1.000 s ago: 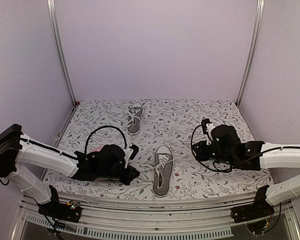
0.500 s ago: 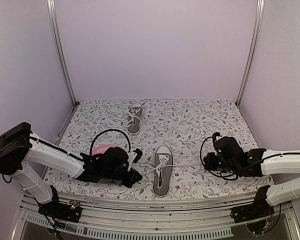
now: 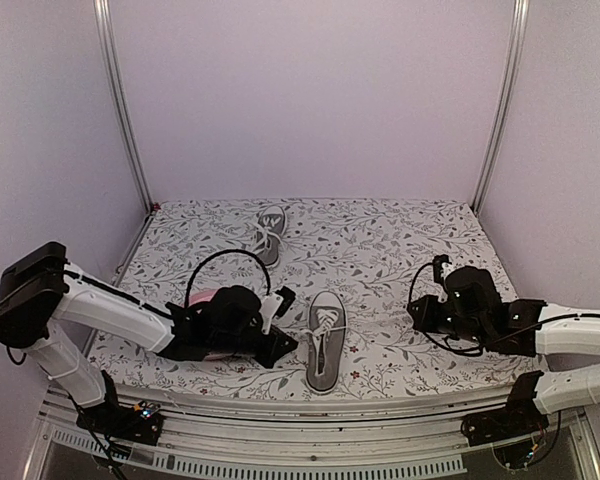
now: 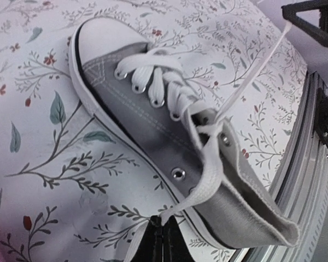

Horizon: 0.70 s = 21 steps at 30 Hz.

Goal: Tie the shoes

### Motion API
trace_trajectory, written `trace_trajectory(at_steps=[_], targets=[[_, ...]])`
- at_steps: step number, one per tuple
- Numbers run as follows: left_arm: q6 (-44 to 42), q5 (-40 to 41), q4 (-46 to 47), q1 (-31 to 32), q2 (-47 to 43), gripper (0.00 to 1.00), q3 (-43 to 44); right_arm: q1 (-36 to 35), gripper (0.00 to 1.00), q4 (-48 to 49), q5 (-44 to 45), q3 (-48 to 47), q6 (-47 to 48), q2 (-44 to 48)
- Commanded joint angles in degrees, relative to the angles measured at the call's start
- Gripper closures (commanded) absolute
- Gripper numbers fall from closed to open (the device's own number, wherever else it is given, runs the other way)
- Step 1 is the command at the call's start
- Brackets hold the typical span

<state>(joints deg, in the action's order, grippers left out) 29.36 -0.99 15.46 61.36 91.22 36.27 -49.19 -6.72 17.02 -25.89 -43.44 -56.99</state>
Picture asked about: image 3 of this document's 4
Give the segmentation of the grey sneaker with red sole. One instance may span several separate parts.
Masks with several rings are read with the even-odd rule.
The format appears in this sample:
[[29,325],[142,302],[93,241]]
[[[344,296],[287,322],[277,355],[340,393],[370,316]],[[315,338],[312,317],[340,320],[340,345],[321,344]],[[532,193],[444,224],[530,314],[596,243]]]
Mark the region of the grey sneaker with red sole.
[[279,205],[266,207],[253,223],[255,235],[252,252],[266,267],[274,267],[279,262],[286,226],[287,216]]

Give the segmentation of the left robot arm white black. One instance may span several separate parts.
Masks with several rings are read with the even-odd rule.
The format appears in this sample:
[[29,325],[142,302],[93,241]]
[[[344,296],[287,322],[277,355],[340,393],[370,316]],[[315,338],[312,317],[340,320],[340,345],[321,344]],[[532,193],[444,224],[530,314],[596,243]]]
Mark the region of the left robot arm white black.
[[271,369],[298,343],[275,326],[295,301],[287,287],[264,296],[236,285],[155,307],[84,273],[52,241],[0,278],[0,343],[32,358],[70,396],[78,427],[93,437],[157,445],[164,418],[156,404],[123,406],[115,382],[96,369],[61,327],[68,321],[126,340],[172,361],[238,356]]

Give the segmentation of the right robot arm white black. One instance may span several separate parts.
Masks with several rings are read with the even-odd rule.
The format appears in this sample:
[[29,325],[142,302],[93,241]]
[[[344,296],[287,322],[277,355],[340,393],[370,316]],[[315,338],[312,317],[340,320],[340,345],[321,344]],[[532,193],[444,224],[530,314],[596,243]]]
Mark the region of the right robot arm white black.
[[[456,267],[441,255],[429,263],[443,298],[410,298],[413,327],[455,355],[484,353],[536,358],[584,355],[600,358],[600,310],[578,310],[537,299],[503,301],[490,272]],[[465,416],[460,431],[472,446],[544,432],[553,414],[600,404],[600,363],[564,371],[520,375],[506,403]]]

